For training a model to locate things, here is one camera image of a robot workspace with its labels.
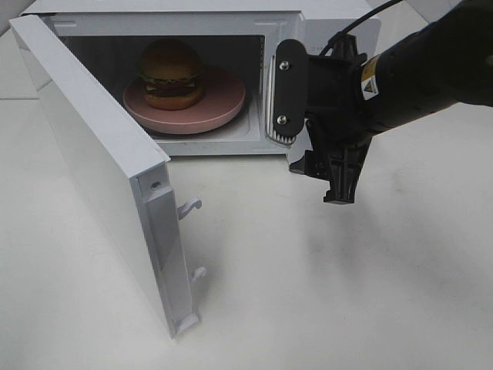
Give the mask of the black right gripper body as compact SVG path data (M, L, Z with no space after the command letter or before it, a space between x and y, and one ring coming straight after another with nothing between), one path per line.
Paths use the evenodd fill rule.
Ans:
M314 149L360 148L371 143L362 83L372 78L376 59L365 53L308 56L306 127Z

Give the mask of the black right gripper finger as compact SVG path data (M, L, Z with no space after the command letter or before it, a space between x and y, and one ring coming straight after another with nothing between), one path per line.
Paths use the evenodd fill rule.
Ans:
M290 172L327 181L330 187L324 203L353 204L371 140L346 145L331 143L321 134L309 135L313 149L305 150L301 159L290 165Z
M330 57L351 65L360 66L366 62L366 54L357 50L357 38L349 34L336 34L331 43Z

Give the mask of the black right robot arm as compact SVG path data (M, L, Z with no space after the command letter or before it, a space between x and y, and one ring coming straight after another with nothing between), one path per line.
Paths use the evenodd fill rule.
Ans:
M311 147L293 173L325 180L324 201L354 202L357 182L379 134L456 103L492 104L492 3L462 1L440 19L373 58L339 34L330 56L289 48L301 64Z

